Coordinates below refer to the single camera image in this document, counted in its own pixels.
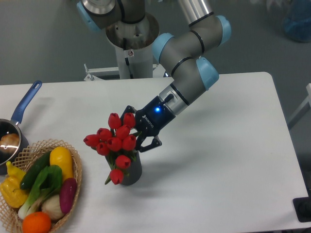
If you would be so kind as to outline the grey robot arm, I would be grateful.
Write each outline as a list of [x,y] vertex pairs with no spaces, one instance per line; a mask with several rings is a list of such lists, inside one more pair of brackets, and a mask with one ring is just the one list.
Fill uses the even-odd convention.
[[140,152],[160,146],[160,130],[218,81],[218,72],[203,54],[231,37],[230,23],[215,15],[207,0],[181,0],[179,5],[190,30],[174,37],[159,32],[157,20],[146,12],[142,0],[77,3],[78,12],[90,29],[105,30],[115,48],[121,79],[152,77],[154,62],[173,78],[141,110],[126,108],[135,114],[139,132],[136,150]]

